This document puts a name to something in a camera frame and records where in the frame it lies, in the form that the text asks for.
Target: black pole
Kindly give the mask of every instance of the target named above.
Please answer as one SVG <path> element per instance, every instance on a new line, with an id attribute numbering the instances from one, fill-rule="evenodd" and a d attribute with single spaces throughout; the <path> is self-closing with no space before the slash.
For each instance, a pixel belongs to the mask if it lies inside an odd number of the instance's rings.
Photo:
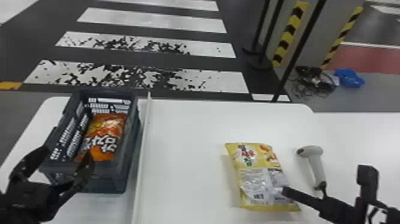
<path id="1" fill-rule="evenodd" d="M 251 43 L 251 49 L 253 51 L 255 51 L 255 48 L 257 47 L 258 38 L 260 38 L 261 29 L 263 28 L 264 20 L 265 17 L 267 16 L 267 11 L 270 6 L 270 1 L 271 0 L 265 0 L 264 6 L 262 8 L 261 17 L 260 20 L 258 21 L 257 31 L 255 32 L 253 43 Z"/>
<path id="2" fill-rule="evenodd" d="M 314 25 L 317 22 L 317 19 L 321 14 L 322 9 L 324 8 L 325 3 L 326 3 L 326 0 L 319 0 L 317 5 L 315 6 L 315 9 L 312 12 L 310 21 L 308 22 L 307 27 L 305 28 L 304 33 L 301 36 L 301 39 L 299 41 L 299 44 L 296 47 L 293 57 L 290 59 L 289 65 L 287 65 L 287 68 L 286 68 L 285 72 L 283 73 L 282 80 L 279 82 L 279 86 L 278 86 L 271 102 L 278 101 L 278 97 L 279 97 L 281 91 L 283 90 L 283 88 L 285 87 L 285 84 L 288 81 L 288 78 L 289 78 L 290 74 L 292 73 L 293 68 L 296 65 L 297 59 L 299 58 L 300 53 L 303 50 L 304 45 L 308 39 L 308 36 L 310 35 L 311 31 L 313 30 Z"/>
<path id="3" fill-rule="evenodd" d="M 261 53 L 258 56 L 258 63 L 261 64 L 265 58 L 265 53 L 267 52 L 268 44 L 270 43 L 272 33 L 274 32 L 276 21 L 278 20 L 278 16 L 280 10 L 282 9 L 283 0 L 278 0 L 278 3 L 275 7 L 274 14 L 272 15 L 270 27 L 268 28 L 268 32 L 265 36 L 264 43 L 262 45 Z"/>
<path id="4" fill-rule="evenodd" d="M 258 39 L 260 38 L 261 30 L 263 29 L 264 20 L 267 15 L 268 8 L 270 6 L 270 2 L 271 2 L 271 0 L 265 0 L 265 2 L 264 2 L 264 6 L 262 7 L 260 19 L 259 19 L 258 25 L 257 25 L 257 30 L 255 31 L 254 38 L 253 38 L 253 41 L 251 42 L 251 45 L 250 46 L 245 45 L 242 47 L 242 50 L 245 54 L 258 55 L 260 53 L 259 51 L 257 51 L 257 43 L 258 43 Z"/>

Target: red floor area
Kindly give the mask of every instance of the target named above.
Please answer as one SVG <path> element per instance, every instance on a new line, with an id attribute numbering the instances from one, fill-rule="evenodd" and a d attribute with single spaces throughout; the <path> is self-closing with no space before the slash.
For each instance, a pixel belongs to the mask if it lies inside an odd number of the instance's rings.
<path id="1" fill-rule="evenodd" d="M 328 69 L 354 69 L 365 73 L 400 74 L 400 49 L 342 45 Z"/>

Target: yellow black striped pole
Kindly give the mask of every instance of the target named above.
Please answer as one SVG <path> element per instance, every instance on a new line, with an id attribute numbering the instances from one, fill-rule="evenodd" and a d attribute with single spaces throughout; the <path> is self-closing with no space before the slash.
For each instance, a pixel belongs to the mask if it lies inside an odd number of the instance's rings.
<path id="1" fill-rule="evenodd" d="M 345 27 L 343 27 L 343 29 L 340 31 L 339 37 L 335 40 L 333 45 L 330 47 L 328 54 L 326 55 L 324 61 L 322 62 L 321 69 L 326 69 L 326 67 L 329 65 L 330 60 L 335 55 L 340 44 L 345 40 L 347 33 L 351 30 L 356 19 L 361 14 L 363 9 L 364 9 L 363 7 L 356 7 L 356 9 L 353 11 L 349 21 L 346 23 Z"/>
<path id="2" fill-rule="evenodd" d="M 274 67 L 281 66 L 285 55 L 288 53 L 289 46 L 294 40 L 296 30 L 301 24 L 301 18 L 304 16 L 307 6 L 308 2 L 296 2 L 295 7 L 290 15 L 289 22 L 278 44 L 278 49 L 276 49 L 276 53 L 272 59 L 272 64 Z"/>

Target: yellow floor line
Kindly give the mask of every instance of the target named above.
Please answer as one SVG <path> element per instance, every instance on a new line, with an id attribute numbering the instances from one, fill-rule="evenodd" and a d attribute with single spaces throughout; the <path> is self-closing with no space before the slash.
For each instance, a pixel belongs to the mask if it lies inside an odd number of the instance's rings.
<path id="1" fill-rule="evenodd" d="M 21 82 L 0 82 L 0 89 L 12 90 L 19 89 L 21 87 Z"/>

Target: white table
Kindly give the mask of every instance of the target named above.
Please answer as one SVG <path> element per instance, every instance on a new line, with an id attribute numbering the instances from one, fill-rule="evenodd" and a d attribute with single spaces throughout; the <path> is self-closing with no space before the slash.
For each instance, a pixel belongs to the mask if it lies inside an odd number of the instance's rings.
<path id="1" fill-rule="evenodd" d="M 0 169 L 2 190 L 16 162 L 57 124 L 67 100 L 43 103 Z M 139 101 L 141 112 L 145 104 Z M 239 141 L 272 145 L 291 186 L 309 194 L 315 193 L 312 176 L 295 151 L 321 145 L 329 194 L 350 204 L 359 189 L 357 165 L 372 164 L 381 174 L 379 198 L 400 207 L 399 114 L 314 114 L 304 105 L 244 102 L 154 100 L 150 105 L 140 197 L 134 197 L 133 180 L 124 195 L 79 194 L 51 223 L 324 223 L 305 206 L 292 214 L 238 208 L 239 190 L 224 143 Z M 44 177 L 35 173 L 32 179 Z"/>

